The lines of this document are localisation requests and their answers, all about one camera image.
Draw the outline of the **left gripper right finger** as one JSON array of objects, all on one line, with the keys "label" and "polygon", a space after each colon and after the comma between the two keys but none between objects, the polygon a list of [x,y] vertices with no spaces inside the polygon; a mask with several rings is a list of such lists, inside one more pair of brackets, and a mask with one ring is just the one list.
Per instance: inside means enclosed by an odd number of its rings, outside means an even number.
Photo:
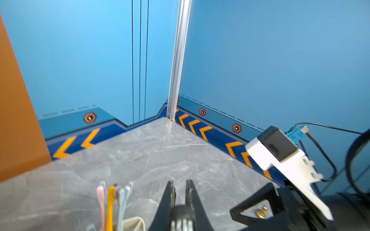
[{"label": "left gripper right finger", "polygon": [[207,217],[193,180],[186,181],[186,205],[193,213],[195,231],[213,231],[213,227]]}]

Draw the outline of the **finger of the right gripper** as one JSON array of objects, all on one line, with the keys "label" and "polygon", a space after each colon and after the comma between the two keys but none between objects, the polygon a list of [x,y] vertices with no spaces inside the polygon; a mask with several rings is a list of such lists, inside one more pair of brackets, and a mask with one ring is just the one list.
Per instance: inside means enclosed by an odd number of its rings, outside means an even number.
[{"label": "finger of the right gripper", "polygon": [[254,218],[243,215],[242,212],[251,209],[254,209],[256,212],[258,210],[263,211],[262,208],[256,207],[263,201],[267,201],[269,203],[269,208],[273,215],[276,215],[282,211],[282,202],[277,194],[276,188],[273,183],[268,183],[249,198],[233,207],[230,210],[231,218],[236,222],[258,222],[262,220],[262,218],[258,216]]},{"label": "finger of the right gripper", "polygon": [[278,215],[268,219],[241,216],[235,218],[235,221],[247,226],[242,229],[243,231],[290,231],[292,227],[292,219],[288,215]]}]

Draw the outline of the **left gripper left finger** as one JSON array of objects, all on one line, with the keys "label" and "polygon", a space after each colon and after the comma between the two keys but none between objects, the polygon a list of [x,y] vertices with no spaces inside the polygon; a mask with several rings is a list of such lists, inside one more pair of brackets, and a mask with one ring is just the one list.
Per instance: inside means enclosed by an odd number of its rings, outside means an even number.
[{"label": "left gripper left finger", "polygon": [[159,207],[149,227],[149,231],[168,231],[170,211],[176,201],[176,191],[173,181],[168,181]]}]

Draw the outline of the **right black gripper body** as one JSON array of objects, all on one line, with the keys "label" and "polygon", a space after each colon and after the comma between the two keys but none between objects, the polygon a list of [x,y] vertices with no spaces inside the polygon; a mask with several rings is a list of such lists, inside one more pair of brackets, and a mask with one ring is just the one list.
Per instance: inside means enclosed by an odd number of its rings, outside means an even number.
[{"label": "right black gripper body", "polygon": [[286,182],[275,189],[271,200],[273,217],[279,231],[368,231],[370,203],[358,194],[337,192],[320,195],[330,209],[332,220],[313,205],[298,189]]}]

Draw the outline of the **white toothbrush holder organizer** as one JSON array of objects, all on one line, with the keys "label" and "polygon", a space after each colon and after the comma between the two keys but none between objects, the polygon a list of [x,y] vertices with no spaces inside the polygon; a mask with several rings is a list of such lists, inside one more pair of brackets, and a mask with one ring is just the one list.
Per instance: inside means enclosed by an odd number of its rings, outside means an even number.
[{"label": "white toothbrush holder organizer", "polygon": [[145,222],[141,217],[123,219],[113,224],[113,231],[145,231]]}]

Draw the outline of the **light blue toothbrush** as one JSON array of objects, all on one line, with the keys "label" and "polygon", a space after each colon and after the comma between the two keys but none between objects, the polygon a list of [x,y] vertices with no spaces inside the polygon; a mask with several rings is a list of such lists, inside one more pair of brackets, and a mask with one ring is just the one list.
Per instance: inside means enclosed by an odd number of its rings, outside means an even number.
[{"label": "light blue toothbrush", "polygon": [[132,194],[132,189],[133,189],[133,182],[129,182],[124,188],[125,190],[124,205],[127,205],[128,199],[130,195]]}]

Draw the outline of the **grey white toothbrush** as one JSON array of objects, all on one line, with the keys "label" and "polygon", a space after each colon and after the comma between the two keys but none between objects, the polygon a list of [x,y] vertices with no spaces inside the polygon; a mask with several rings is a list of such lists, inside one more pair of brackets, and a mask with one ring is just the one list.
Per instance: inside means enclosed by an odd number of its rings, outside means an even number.
[{"label": "grey white toothbrush", "polygon": [[121,231],[122,229],[125,195],[126,195],[126,190],[117,185],[115,188],[115,197],[119,205],[119,213],[118,213],[116,231]]}]

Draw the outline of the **yellow toothbrush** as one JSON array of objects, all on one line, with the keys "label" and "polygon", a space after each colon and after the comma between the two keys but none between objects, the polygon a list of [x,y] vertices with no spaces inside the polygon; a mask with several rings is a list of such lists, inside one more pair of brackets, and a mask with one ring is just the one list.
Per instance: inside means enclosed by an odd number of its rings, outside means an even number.
[{"label": "yellow toothbrush", "polygon": [[116,187],[113,185],[108,190],[106,231],[113,231],[113,204],[115,202],[115,189]]}]

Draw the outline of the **pink toothbrush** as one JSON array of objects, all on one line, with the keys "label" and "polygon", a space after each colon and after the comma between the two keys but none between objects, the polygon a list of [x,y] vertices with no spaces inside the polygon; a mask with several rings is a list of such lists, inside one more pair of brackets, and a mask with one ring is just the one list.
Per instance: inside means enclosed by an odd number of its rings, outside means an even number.
[{"label": "pink toothbrush", "polygon": [[97,200],[99,203],[99,209],[100,209],[100,220],[101,220],[101,231],[105,231],[105,204],[104,204],[104,199],[105,199],[105,188],[103,185],[99,185],[96,189],[96,194],[97,194]]}]

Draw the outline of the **black toothbrush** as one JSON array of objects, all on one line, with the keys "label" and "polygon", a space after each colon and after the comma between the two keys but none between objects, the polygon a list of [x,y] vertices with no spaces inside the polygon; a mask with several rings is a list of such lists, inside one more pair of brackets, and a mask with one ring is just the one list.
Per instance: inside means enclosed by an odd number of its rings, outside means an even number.
[{"label": "black toothbrush", "polygon": [[169,214],[169,231],[195,231],[195,213],[186,205],[178,205]]}]

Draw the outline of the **small brass pawn knob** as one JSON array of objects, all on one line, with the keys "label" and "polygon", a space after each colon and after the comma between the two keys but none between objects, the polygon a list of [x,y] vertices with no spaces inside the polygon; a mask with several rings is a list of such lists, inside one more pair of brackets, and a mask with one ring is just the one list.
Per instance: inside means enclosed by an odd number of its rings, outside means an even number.
[{"label": "small brass pawn knob", "polygon": [[261,218],[261,219],[266,219],[266,212],[267,212],[268,208],[266,206],[263,206],[261,209],[257,209],[256,210],[256,215],[258,218]]}]

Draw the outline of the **right aluminium corner post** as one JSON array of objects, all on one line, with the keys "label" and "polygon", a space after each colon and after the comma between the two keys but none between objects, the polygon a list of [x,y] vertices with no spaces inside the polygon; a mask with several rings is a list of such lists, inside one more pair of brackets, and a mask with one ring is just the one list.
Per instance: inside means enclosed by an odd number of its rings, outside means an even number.
[{"label": "right aluminium corner post", "polygon": [[187,43],[188,24],[191,12],[192,0],[179,2],[176,36],[172,61],[169,97],[167,104],[167,118],[175,121],[177,101],[181,83],[184,55]]}]

